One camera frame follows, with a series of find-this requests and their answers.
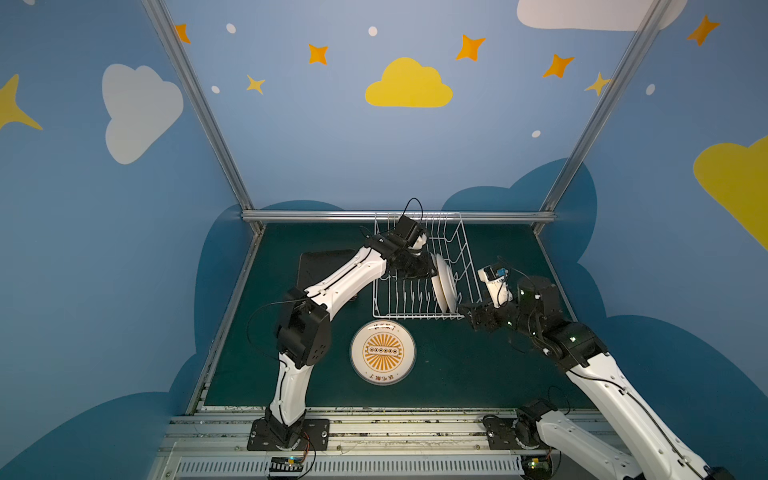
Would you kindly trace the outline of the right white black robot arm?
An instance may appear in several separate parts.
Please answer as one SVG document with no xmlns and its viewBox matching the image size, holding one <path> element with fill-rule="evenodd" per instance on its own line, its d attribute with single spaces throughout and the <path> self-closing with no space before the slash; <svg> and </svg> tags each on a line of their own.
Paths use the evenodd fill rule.
<svg viewBox="0 0 768 480">
<path fill-rule="evenodd" d="M 564 317 L 557 286 L 549 279 L 523 276 L 510 288 L 508 271 L 499 264 L 477 275 L 489 300 L 458 308 L 472 327 L 506 327 L 526 336 L 590 399 L 624 444 L 622 449 L 609 445 L 551 401 L 539 399 L 519 408 L 509 424 L 520 447 L 558 451 L 597 479 L 732 478 L 674 434 L 586 324 Z"/>
</svg>

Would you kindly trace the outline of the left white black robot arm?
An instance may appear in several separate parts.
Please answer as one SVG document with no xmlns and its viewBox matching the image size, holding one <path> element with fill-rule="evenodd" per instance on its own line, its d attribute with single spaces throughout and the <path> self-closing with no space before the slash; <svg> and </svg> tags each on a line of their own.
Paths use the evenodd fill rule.
<svg viewBox="0 0 768 480">
<path fill-rule="evenodd" d="M 276 304 L 281 312 L 275 327 L 278 376 L 272 401 L 264 412 L 269 433 L 279 447 L 294 446 L 304 433 L 306 394 L 314 366 L 332 341 L 332 321 L 361 290 L 388 273 L 408 279 L 437 274 L 427 252 L 428 234 L 418 223 L 401 219 L 365 244 L 342 266 L 304 289 L 292 288 Z"/>
</svg>

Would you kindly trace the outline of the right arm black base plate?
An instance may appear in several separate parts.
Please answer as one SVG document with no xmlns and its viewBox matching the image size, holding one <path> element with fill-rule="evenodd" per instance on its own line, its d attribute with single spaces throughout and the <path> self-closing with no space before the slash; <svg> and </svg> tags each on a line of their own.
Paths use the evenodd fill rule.
<svg viewBox="0 0 768 480">
<path fill-rule="evenodd" d="M 544 445 L 536 423 L 526 416 L 504 418 L 488 414 L 481 422 L 491 450 L 535 450 Z"/>
</svg>

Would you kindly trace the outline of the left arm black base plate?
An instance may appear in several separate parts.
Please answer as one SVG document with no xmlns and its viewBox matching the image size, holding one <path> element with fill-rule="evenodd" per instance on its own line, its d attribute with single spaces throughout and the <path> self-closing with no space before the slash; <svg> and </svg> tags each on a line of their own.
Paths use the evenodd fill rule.
<svg viewBox="0 0 768 480">
<path fill-rule="evenodd" d="M 254 421 L 247 438 L 247 451 L 326 451 L 330 422 L 327 419 L 305 420 L 299 433 L 284 441 L 275 434 L 265 418 Z"/>
</svg>

